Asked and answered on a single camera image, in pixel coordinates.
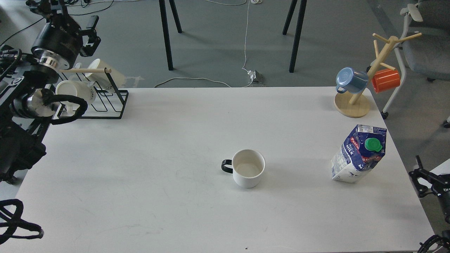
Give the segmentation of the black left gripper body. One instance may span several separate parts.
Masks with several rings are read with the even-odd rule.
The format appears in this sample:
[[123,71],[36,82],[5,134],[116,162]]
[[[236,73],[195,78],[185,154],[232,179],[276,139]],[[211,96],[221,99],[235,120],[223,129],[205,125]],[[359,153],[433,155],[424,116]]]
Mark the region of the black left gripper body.
[[44,51],[50,51],[60,56],[66,69],[71,69],[83,45],[82,38],[73,36],[56,25],[46,23],[32,45],[32,54],[40,58]]

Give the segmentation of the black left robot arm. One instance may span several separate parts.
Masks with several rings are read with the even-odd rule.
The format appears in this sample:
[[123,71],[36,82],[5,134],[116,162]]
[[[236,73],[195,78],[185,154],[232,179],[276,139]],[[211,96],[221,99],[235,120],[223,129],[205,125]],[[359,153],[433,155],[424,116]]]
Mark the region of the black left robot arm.
[[57,95],[58,72],[74,66],[77,56],[95,53],[100,38],[90,18],[86,29],[70,16],[63,0],[28,0],[32,13],[46,20],[30,53],[1,45],[1,181],[13,184],[14,173],[31,169],[45,154],[42,140],[50,125],[82,117],[88,103]]

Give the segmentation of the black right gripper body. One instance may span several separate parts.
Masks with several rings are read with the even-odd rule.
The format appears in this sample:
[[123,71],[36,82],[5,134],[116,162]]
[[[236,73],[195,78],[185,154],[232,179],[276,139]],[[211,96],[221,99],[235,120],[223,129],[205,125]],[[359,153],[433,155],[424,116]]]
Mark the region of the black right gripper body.
[[444,215],[446,223],[450,224],[450,190],[449,185],[438,183],[434,186],[434,193],[436,194],[441,210]]

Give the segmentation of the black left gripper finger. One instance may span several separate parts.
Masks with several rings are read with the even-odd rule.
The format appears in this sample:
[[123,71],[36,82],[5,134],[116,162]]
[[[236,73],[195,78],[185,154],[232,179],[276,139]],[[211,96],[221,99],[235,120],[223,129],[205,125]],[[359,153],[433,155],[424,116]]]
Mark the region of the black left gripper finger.
[[46,19],[50,27],[69,27],[69,13],[63,0],[27,0],[26,5],[32,13]]
[[98,15],[92,15],[88,21],[86,29],[80,31],[80,36],[87,36],[88,40],[85,45],[80,49],[80,56],[82,57],[90,57],[93,56],[95,51],[97,50],[101,39],[97,35],[96,26],[99,21]]

